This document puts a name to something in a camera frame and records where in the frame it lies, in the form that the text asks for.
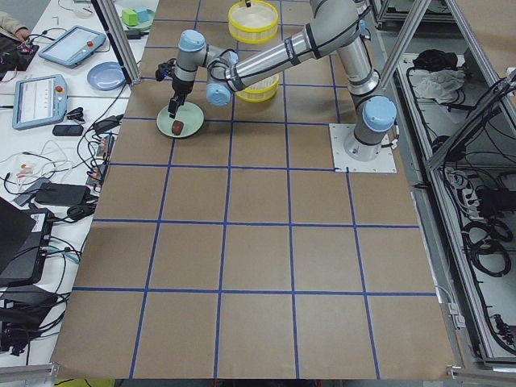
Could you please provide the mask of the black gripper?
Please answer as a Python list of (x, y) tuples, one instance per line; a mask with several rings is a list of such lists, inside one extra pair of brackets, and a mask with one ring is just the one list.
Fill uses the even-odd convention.
[[(246, 7), (251, 6), (251, 0), (244, 0)], [(174, 119), (177, 114), (179, 106), (183, 106), (185, 99), (192, 93), (194, 81), (185, 81), (176, 76), (173, 76), (172, 88), (174, 97), (169, 101), (168, 113), (171, 119)]]

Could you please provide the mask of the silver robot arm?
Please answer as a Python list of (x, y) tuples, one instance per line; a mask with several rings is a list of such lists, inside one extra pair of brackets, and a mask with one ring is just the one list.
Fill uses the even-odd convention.
[(355, 105), (357, 123), (353, 138), (358, 144), (381, 144), (397, 116), (396, 106), (380, 94), (380, 74), (372, 66), (360, 23), (369, 12), (362, 1), (312, 1), (312, 20), (298, 33), (278, 45), (245, 60), (231, 62), (226, 49), (211, 47), (195, 30), (181, 33), (173, 66), (173, 97), (169, 115), (192, 92), (198, 68), (207, 71), (207, 99), (214, 106), (225, 106), (233, 93), (267, 77), (298, 66), (310, 59), (337, 53), (347, 74), (349, 93)]

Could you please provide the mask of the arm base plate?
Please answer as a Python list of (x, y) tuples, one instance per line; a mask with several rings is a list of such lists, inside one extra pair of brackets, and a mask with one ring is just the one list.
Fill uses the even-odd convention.
[(396, 173), (389, 135), (379, 144), (369, 146), (354, 136), (355, 124), (329, 125), (333, 169), (338, 173)]

